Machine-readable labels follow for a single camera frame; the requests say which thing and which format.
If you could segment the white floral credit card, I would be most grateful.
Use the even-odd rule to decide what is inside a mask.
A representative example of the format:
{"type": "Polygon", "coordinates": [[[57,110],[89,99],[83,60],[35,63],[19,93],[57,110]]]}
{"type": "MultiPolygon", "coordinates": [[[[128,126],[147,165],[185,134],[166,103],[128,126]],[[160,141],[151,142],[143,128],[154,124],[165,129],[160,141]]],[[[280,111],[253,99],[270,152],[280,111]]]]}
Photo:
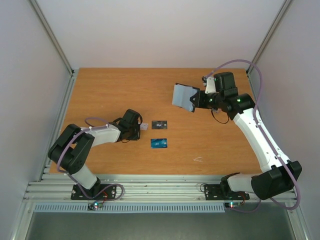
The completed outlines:
{"type": "Polygon", "coordinates": [[[142,122],[142,123],[140,124],[140,129],[141,129],[142,131],[146,131],[146,130],[148,129],[148,126],[149,126],[148,123],[142,122]]]}

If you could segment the black VIP credit card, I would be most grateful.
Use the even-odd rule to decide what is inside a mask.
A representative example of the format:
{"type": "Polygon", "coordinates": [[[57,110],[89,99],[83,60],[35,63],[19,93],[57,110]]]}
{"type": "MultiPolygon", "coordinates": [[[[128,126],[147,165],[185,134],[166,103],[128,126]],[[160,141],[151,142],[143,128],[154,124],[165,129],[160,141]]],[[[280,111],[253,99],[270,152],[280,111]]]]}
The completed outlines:
{"type": "Polygon", "coordinates": [[[166,120],[152,120],[152,130],[166,130],[168,128],[168,122],[166,120]]]}

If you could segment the blue credit card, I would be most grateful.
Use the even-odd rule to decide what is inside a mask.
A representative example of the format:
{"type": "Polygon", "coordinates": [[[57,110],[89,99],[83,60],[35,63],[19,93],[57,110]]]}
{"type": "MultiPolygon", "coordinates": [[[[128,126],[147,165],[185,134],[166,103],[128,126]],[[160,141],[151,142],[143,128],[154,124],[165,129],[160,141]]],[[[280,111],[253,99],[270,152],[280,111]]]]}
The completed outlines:
{"type": "Polygon", "coordinates": [[[150,146],[152,149],[165,149],[168,147],[168,140],[166,138],[152,138],[150,146]]]}

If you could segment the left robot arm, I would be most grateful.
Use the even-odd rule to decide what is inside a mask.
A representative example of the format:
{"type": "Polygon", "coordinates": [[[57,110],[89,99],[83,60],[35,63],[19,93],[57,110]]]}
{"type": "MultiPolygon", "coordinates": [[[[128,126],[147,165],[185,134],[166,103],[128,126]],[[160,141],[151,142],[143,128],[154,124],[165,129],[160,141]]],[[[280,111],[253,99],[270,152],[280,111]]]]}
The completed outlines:
{"type": "Polygon", "coordinates": [[[140,113],[127,109],[123,117],[102,126],[79,127],[69,124],[48,150],[48,158],[60,173],[69,175],[89,199],[101,193],[100,180],[86,166],[91,148],[140,139],[143,118],[140,113]]]}

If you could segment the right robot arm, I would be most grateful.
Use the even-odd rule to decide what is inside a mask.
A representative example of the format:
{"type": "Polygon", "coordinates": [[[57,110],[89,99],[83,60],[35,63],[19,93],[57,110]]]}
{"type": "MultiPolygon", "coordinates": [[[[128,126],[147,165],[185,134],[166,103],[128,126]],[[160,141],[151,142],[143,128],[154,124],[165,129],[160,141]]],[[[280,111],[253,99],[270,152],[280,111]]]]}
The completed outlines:
{"type": "Polygon", "coordinates": [[[238,192],[255,194],[261,200],[295,190],[300,198],[297,180],[302,172],[298,161],[291,161],[271,137],[264,125],[257,103],[248,93],[240,94],[232,72],[217,73],[202,77],[204,90],[196,88],[190,97],[193,109],[221,110],[242,131],[258,160],[261,174],[239,172],[224,176],[220,191],[225,198],[238,192]]]}

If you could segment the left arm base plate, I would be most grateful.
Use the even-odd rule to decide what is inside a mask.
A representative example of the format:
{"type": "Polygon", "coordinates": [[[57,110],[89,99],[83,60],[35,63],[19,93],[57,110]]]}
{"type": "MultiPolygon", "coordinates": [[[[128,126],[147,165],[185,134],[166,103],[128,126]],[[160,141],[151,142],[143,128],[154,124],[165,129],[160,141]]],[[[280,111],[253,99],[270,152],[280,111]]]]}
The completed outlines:
{"type": "Polygon", "coordinates": [[[111,184],[100,184],[92,189],[86,189],[83,186],[75,184],[71,191],[71,200],[114,200],[116,198],[117,186],[111,184]]]}

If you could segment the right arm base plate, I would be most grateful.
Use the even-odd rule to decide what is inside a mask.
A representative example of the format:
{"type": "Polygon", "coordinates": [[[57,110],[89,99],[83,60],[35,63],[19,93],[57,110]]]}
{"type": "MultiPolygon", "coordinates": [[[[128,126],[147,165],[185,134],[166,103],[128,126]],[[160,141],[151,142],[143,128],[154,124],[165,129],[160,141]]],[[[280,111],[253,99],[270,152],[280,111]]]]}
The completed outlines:
{"type": "Polygon", "coordinates": [[[243,191],[231,191],[227,187],[222,187],[220,184],[205,184],[204,196],[206,201],[231,201],[231,200],[249,200],[250,195],[243,191]]]}

